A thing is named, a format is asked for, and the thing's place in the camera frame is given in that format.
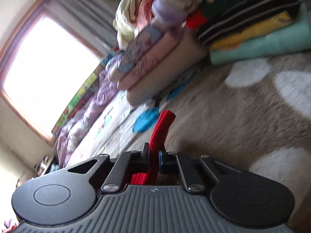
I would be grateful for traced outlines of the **colourful folded clothes stack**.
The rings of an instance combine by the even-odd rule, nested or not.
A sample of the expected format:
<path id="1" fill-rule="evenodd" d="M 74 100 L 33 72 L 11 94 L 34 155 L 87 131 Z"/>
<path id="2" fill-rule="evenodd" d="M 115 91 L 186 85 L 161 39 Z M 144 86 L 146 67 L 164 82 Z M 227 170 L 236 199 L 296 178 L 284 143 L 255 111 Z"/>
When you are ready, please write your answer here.
<path id="1" fill-rule="evenodd" d="M 244 30 L 254 24 L 283 12 L 296 17 L 299 6 L 299 0 L 155 0 L 152 24 L 167 32 L 186 23 L 182 40 L 165 61 L 194 64 L 208 48 L 235 45 L 233 34 L 244 40 Z"/>

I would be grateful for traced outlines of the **purple quilt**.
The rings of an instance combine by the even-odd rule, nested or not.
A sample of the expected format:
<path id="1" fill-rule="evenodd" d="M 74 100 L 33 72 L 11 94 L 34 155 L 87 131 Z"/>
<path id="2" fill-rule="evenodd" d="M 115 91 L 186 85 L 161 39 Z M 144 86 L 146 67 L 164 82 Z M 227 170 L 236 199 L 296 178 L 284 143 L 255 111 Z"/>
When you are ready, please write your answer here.
<path id="1" fill-rule="evenodd" d="M 87 102 L 61 128 L 54 145 L 60 168 L 64 168 L 68 164 L 70 157 L 82 139 L 118 93 L 116 83 L 109 80 L 109 72 L 120 57 L 121 54 L 117 54 L 107 63 L 101 63 L 104 65 L 104 69 L 99 74 L 98 89 L 91 94 Z"/>

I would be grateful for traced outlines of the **colourful alphabet foam border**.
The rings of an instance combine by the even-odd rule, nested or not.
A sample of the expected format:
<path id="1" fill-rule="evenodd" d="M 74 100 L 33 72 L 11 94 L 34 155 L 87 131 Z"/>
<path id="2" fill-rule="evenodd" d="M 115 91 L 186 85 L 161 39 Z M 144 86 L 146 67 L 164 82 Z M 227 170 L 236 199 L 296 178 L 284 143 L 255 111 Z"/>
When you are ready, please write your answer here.
<path id="1" fill-rule="evenodd" d="M 52 129 L 52 134 L 57 136 L 63 126 L 76 114 L 76 112 L 82 108 L 90 97 L 95 93 L 99 87 L 100 73 L 105 69 L 110 59 L 119 53 L 117 51 L 111 51 L 108 53 L 98 64 L 95 70 L 90 74 L 86 81 L 82 84 L 69 104 L 66 106 L 63 113 L 60 115 L 58 121 Z"/>

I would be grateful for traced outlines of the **red knit sweater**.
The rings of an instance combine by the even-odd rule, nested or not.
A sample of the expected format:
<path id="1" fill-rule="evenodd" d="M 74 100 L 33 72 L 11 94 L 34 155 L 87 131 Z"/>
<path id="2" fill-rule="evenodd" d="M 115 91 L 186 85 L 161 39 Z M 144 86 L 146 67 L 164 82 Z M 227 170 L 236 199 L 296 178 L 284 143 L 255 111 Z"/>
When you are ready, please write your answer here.
<path id="1" fill-rule="evenodd" d="M 149 141 L 149 168 L 147 173 L 132 175 L 130 182 L 132 185 L 153 185 L 155 183 L 159 171 L 159 152 L 164 149 L 164 142 L 175 117 L 170 110 L 161 112 Z"/>

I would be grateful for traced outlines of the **Mickey Mouse plush blanket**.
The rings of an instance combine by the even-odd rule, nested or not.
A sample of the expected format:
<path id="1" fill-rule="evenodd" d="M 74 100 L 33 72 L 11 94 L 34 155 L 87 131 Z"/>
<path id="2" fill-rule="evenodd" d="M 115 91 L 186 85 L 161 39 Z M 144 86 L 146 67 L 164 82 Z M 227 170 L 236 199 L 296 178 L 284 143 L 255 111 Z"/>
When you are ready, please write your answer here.
<path id="1" fill-rule="evenodd" d="M 310 219 L 310 52 L 206 65 L 180 93 L 166 149 L 208 154 L 273 179 L 295 196 L 290 225 Z"/>

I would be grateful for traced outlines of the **grey curtain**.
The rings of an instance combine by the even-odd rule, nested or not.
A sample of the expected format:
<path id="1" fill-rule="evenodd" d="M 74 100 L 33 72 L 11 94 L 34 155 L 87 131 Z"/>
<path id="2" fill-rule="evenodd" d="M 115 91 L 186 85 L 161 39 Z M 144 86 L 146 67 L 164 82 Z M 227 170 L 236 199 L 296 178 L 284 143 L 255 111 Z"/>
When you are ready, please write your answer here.
<path id="1" fill-rule="evenodd" d="M 46 0 L 46 8 L 59 23 L 103 55 L 118 46 L 113 27 L 120 0 Z"/>

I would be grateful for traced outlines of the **cluttered side desk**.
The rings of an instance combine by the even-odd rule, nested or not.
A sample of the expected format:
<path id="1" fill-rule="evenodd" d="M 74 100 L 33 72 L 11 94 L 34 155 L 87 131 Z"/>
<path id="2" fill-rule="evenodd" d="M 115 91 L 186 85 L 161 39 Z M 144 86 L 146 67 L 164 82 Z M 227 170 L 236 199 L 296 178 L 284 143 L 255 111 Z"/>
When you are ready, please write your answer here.
<path id="1" fill-rule="evenodd" d="M 23 185 L 25 182 L 35 179 L 37 177 L 46 175 L 48 173 L 52 173 L 54 171 L 59 170 L 59 161 L 57 156 L 45 156 L 40 163 L 38 163 L 35 167 L 35 174 L 33 176 L 29 176 L 23 174 L 21 178 L 18 179 L 16 183 L 16 189 Z"/>

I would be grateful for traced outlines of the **folded pink cream clothes stack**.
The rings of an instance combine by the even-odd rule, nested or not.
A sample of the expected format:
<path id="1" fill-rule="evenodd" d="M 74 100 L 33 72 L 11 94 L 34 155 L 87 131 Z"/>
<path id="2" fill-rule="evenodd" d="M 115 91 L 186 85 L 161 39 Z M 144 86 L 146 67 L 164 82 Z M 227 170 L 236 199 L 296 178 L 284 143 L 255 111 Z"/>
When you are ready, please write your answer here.
<path id="1" fill-rule="evenodd" d="M 154 40 L 158 29 L 147 26 L 112 63 L 109 80 L 138 106 L 158 96 L 208 54 L 187 28 L 176 27 Z"/>

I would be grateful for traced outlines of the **stacked quilts pile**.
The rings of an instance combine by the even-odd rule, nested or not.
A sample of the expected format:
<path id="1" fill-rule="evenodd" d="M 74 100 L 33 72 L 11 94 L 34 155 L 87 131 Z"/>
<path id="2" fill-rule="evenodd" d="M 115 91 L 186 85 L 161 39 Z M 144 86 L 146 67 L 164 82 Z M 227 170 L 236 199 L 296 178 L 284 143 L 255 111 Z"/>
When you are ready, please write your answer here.
<path id="1" fill-rule="evenodd" d="M 154 18 L 151 7 L 155 0 L 121 0 L 115 12 L 113 27 L 118 46 L 125 50 L 140 31 Z"/>

